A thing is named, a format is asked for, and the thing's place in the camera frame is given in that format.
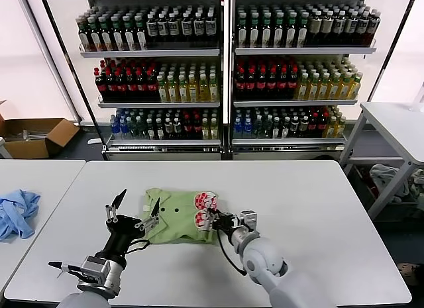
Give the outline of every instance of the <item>floor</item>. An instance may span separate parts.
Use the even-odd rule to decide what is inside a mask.
[[[97,133],[87,128],[79,132],[65,149],[55,159],[84,159],[103,160],[101,155],[102,144],[87,145],[87,141],[97,138]],[[396,156],[396,152],[376,131],[363,131],[355,148],[355,156]],[[424,225],[422,227],[379,225],[376,228],[394,262],[424,263]],[[413,301],[405,308],[424,307],[424,288],[411,288]],[[5,303],[5,308],[15,307],[42,307],[41,304]]]

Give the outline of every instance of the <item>bottle label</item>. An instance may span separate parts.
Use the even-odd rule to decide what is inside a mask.
[[[149,129],[147,132],[148,132],[149,139],[154,140],[154,131]]]
[[[189,88],[188,90],[190,92],[190,101],[192,103],[195,103],[197,101],[197,90],[194,87]]]
[[[134,43],[133,34],[131,32],[126,32],[125,37],[127,38],[128,49],[130,51],[134,51],[135,50],[135,43]]]
[[[180,96],[183,103],[187,103],[187,89],[185,87],[180,87]]]
[[[326,92],[327,92],[327,85],[321,85],[318,92],[318,99],[324,99]]]
[[[177,94],[175,88],[169,88],[171,103],[175,103],[177,101]]]
[[[147,22],[147,34],[149,36],[158,36],[158,25],[156,22]]]
[[[258,29],[254,28],[250,32],[250,48],[256,48],[258,42]]]
[[[113,46],[112,46],[112,41],[111,41],[111,37],[109,36],[109,33],[102,33],[101,37],[103,38],[103,41],[105,43],[106,50],[112,51]]]
[[[311,24],[309,25],[309,31],[311,33],[318,33],[320,28],[321,28],[321,19],[319,20],[312,19]]]
[[[144,35],[144,32],[137,32],[137,38],[138,43],[140,43],[140,49],[141,50],[147,50],[147,44],[146,44],[146,35]]]
[[[182,22],[183,25],[183,35],[189,36],[193,35],[193,25],[191,21]]]
[[[160,101],[166,103],[166,90],[164,88],[159,89]]]
[[[338,89],[339,89],[338,85],[332,86],[332,88],[330,89],[329,99],[335,98]]]
[[[270,43],[271,30],[266,28],[262,31],[262,47],[267,48]]]
[[[121,33],[115,32],[113,33],[113,37],[115,38],[115,42],[117,43],[117,48],[120,51],[124,50],[124,42],[122,41]]]
[[[283,29],[277,28],[274,32],[274,48],[279,48],[281,44],[281,38],[283,37]]]
[[[281,133],[281,138],[286,138],[289,133],[289,128],[284,128]]]
[[[217,33],[217,22],[215,19],[206,20],[206,35],[215,35]]]
[[[293,46],[293,40],[294,40],[294,28],[289,28],[287,31],[287,37],[286,37],[286,48],[291,48]]]
[[[81,40],[82,46],[85,51],[90,51],[90,43],[88,42],[87,35],[85,33],[79,34],[79,39]]]
[[[216,86],[211,86],[209,88],[210,92],[211,92],[211,100],[212,101],[218,101],[218,89]]]
[[[238,47],[244,48],[246,44],[246,30],[241,28],[238,30]]]
[[[194,21],[194,34],[195,35],[204,35],[205,34],[205,23],[203,20]]]
[[[180,29],[178,26],[178,21],[168,21],[168,26],[170,28],[170,34],[172,36],[180,35]]]
[[[101,51],[101,42],[99,35],[97,33],[91,33],[91,38],[93,39],[93,43],[95,45],[95,49],[100,52]]]
[[[164,131],[162,129],[158,129],[158,138],[162,140],[164,138]]]
[[[315,100],[315,96],[317,94],[317,90],[318,90],[318,86],[312,85],[311,90],[309,91],[308,100],[310,100],[310,101],[314,101]]]
[[[306,32],[307,31],[305,28],[301,28],[299,30],[299,35],[297,36],[296,48],[303,48],[303,45],[305,45]]]
[[[346,20],[335,19],[333,23],[333,33],[340,34],[345,29]]]
[[[265,88],[266,83],[264,81],[258,81],[256,82],[256,88],[263,90]]]

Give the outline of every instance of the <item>table leg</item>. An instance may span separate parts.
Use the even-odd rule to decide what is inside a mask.
[[[372,220],[374,220],[382,209],[391,201],[392,197],[395,195],[396,191],[400,188],[405,179],[409,177],[416,168],[417,166],[412,162],[405,161],[403,163],[402,167],[400,167],[399,171],[396,172],[396,175],[390,181],[388,186],[383,190],[383,192],[381,192],[377,200],[368,210],[368,215]]]
[[[355,142],[358,140],[360,132],[364,128],[365,124],[366,118],[364,116],[364,112],[361,112],[355,126],[353,127],[352,134],[350,134],[349,140],[347,141],[342,154],[340,155],[340,167],[343,168],[346,165],[350,156],[350,152],[352,151]]]

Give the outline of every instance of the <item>white wall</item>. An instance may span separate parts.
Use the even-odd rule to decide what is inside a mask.
[[[3,0],[0,31],[0,107],[5,119],[63,117],[73,120],[18,0]]]

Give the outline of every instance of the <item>dark bottle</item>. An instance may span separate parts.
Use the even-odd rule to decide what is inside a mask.
[[[297,32],[297,36],[295,40],[296,48],[303,48],[303,46],[305,45],[308,17],[309,17],[308,12],[302,12],[300,25],[299,25],[299,31]]]
[[[102,96],[105,96],[107,94],[107,84],[105,78],[100,75],[99,68],[94,69],[94,76],[97,89]]]
[[[334,18],[333,12],[328,11],[327,15],[323,17],[323,21],[321,23],[321,30],[319,33],[319,45],[328,46],[330,43],[330,33],[333,27]]]
[[[263,97],[265,95],[265,90],[266,90],[265,87],[266,87],[266,68],[262,67],[260,69],[258,81],[256,82],[256,92],[258,94],[258,98]]]
[[[291,69],[290,76],[287,80],[287,99],[293,99],[297,87],[297,66]]]
[[[286,27],[286,39],[285,39],[285,42],[286,42],[285,47],[286,48],[294,47],[294,38],[295,38],[295,33],[296,33],[296,26],[295,26],[296,17],[297,17],[296,12],[290,12],[289,23]]]
[[[168,20],[168,28],[170,30],[171,41],[177,42],[180,40],[180,26],[174,13],[170,13],[170,19]]]
[[[138,47],[140,50],[147,50],[146,29],[141,15],[135,16],[135,34],[137,35]]]
[[[277,96],[278,99],[287,99],[287,68],[283,67],[277,79]]]
[[[190,18],[189,13],[184,13],[183,17],[184,19],[181,22],[183,38],[185,41],[189,42],[193,40],[193,20]]]
[[[378,26],[380,25],[380,15],[381,12],[376,11],[375,15],[370,17],[370,21],[368,22],[368,28],[366,29],[365,35],[363,36],[362,45],[370,46],[372,43],[372,39],[374,35],[376,35],[376,31]]]
[[[290,121],[290,131],[288,134],[289,138],[297,138],[299,131],[297,128],[299,127],[299,117],[294,116],[293,119]]]
[[[318,45],[319,30],[321,28],[321,11],[315,12],[314,16],[309,22],[309,28],[306,35],[306,45],[315,46]]]
[[[303,116],[299,125],[299,138],[305,138],[307,136],[308,123],[308,116]]]
[[[343,45],[351,46],[354,44],[354,34],[356,26],[358,25],[358,11],[353,11],[352,15],[346,20],[346,25],[344,26]]]
[[[156,40],[158,40],[158,23],[153,14],[147,16],[147,35],[151,42],[156,42]]]
[[[309,124],[307,126],[308,138],[315,138],[315,133],[317,130],[317,120],[318,120],[318,113],[312,114],[312,117],[310,118]]]
[[[198,42],[205,40],[205,20],[200,12],[196,12],[196,19],[194,19],[194,36]]]

